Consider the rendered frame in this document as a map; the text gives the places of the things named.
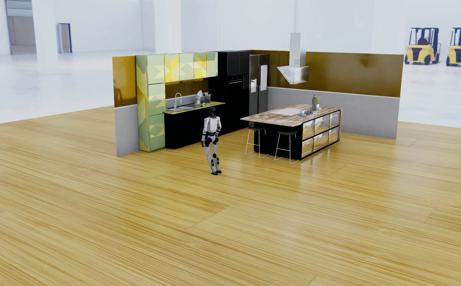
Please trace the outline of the white humanoid robot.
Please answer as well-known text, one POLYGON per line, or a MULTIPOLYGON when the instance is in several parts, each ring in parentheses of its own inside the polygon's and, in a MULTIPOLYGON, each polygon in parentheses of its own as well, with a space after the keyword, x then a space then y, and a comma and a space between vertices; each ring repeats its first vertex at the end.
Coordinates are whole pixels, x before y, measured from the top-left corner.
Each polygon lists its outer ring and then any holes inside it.
POLYGON ((221 131, 220 117, 214 114, 216 108, 209 107, 209 117, 204 119, 204 127, 202 130, 201 145, 207 157, 208 165, 210 166, 213 175, 222 173, 219 168, 219 155, 217 153, 217 143, 219 141, 218 134, 221 131))

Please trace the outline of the black seat bar stool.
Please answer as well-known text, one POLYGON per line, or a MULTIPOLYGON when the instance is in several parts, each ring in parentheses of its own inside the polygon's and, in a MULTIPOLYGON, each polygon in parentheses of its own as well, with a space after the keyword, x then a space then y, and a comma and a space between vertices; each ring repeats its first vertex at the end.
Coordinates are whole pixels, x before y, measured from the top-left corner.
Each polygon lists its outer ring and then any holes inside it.
POLYGON ((255 125, 251 125, 247 127, 248 129, 248 135, 247 135, 247 141, 246 141, 246 147, 245 147, 245 155, 249 155, 252 153, 258 153, 259 154, 259 159, 262 159, 264 157, 267 157, 268 154, 265 154, 264 156, 261 155, 260 151, 260 133, 265 134, 265 128, 263 127, 257 127, 255 125), (250 141, 250 132, 253 131, 254 133, 254 139, 253 142, 250 141), (253 151, 248 152, 248 146, 253 146, 253 151))
POLYGON ((288 152, 288 158, 289 158, 290 165, 297 163, 299 160, 295 160, 295 161, 292 160, 292 139, 291 138, 293 136, 296 138, 298 132, 297 131, 278 131, 277 133, 278 133, 278 140, 277 140, 277 146, 275 148, 274 160, 277 161, 279 159, 284 158, 284 156, 278 157, 278 152, 282 151, 282 152, 288 152), (285 142, 287 143, 287 145, 284 148, 280 148, 279 146, 281 136, 285 137, 285 140, 286 140, 285 142))

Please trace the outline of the black base counter cabinet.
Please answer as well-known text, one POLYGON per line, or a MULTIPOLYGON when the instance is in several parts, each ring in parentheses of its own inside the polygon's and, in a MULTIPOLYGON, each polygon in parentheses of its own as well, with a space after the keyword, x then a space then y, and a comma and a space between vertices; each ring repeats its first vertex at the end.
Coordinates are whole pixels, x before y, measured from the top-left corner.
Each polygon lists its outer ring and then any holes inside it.
POLYGON ((204 119, 209 116, 209 108, 215 107, 220 114, 226 103, 214 102, 192 109, 180 109, 164 112, 165 148, 177 149, 201 141, 204 119))

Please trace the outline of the black tall oven cabinet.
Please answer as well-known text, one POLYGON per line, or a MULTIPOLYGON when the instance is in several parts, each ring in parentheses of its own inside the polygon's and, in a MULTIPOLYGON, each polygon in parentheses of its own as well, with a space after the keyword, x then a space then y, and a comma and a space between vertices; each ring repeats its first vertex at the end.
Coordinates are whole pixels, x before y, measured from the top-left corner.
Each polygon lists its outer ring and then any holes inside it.
POLYGON ((218 76, 209 78, 211 100, 222 102, 216 106, 215 114, 222 122, 222 133, 230 133, 248 126, 241 118, 249 111, 248 50, 218 51, 218 76))

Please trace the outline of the white cooktop panel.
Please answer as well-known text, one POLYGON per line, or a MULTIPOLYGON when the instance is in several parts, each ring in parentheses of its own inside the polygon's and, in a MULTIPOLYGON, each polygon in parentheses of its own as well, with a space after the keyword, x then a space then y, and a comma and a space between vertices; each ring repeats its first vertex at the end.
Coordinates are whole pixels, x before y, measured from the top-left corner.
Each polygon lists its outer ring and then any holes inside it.
POLYGON ((304 114, 305 110, 298 109, 298 108, 283 108, 283 109, 275 109, 275 110, 269 111, 269 113, 271 114, 279 114, 279 115, 285 115, 285 116, 297 115, 300 112, 304 114))

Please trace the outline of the grey double door refrigerator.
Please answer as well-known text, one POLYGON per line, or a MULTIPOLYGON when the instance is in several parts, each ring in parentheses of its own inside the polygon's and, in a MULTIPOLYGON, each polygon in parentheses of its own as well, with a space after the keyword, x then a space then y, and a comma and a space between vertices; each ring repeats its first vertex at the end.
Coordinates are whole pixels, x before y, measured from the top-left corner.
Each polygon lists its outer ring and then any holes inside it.
POLYGON ((269 54, 249 58, 249 115, 268 111, 269 54))

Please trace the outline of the wooden top kitchen island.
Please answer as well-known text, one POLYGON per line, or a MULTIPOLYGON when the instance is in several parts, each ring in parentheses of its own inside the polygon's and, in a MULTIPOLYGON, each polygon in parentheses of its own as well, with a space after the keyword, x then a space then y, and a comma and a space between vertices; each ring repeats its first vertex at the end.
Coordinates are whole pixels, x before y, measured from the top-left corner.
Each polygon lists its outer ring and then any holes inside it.
MULTIPOLYGON (((265 134, 260 133, 261 155, 275 156, 278 131, 297 131, 297 137, 292 139, 292 160, 300 160, 316 153, 333 143, 340 141, 342 108, 323 106, 321 110, 313 111, 309 104, 292 104, 276 108, 304 109, 297 115, 285 116, 271 114, 269 111, 250 115, 242 120, 253 122, 257 127, 265 128, 265 134)), ((280 148, 287 143, 285 137, 280 137, 280 148)), ((288 158, 288 152, 278 152, 278 157, 288 158)))

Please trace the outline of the green patterned tall cabinet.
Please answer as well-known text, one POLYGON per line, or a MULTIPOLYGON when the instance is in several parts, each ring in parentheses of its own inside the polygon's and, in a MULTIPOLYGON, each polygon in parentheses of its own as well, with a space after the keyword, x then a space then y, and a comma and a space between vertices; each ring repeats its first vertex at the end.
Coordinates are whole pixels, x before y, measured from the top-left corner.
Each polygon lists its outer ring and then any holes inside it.
POLYGON ((165 146, 164 55, 137 55, 135 74, 139 149, 151 152, 165 146))

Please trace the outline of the steel range hood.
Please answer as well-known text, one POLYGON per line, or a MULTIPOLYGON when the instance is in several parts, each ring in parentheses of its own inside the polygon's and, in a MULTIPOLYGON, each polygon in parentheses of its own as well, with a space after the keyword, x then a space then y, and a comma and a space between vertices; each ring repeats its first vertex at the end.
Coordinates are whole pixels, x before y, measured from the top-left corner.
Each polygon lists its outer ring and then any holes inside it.
POLYGON ((309 67, 306 66, 306 47, 301 33, 290 33, 289 64, 277 68, 290 85, 309 81, 309 67))

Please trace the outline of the grey leaning door panel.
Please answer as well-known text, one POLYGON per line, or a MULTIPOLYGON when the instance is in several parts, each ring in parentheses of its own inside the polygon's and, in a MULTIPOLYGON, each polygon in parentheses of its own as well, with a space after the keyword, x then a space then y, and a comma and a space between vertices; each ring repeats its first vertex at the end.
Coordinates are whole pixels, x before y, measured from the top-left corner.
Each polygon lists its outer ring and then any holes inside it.
POLYGON ((69 23, 57 24, 58 53, 72 53, 71 31, 69 23))

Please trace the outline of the green yellow patterned wall cabinets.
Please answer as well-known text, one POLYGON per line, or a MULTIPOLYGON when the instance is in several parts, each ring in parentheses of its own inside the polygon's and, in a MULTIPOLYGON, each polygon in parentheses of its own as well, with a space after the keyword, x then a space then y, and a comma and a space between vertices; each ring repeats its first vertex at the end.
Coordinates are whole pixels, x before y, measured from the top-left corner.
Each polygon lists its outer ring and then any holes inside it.
POLYGON ((215 76, 218 76, 217 51, 164 55, 164 82, 215 76))

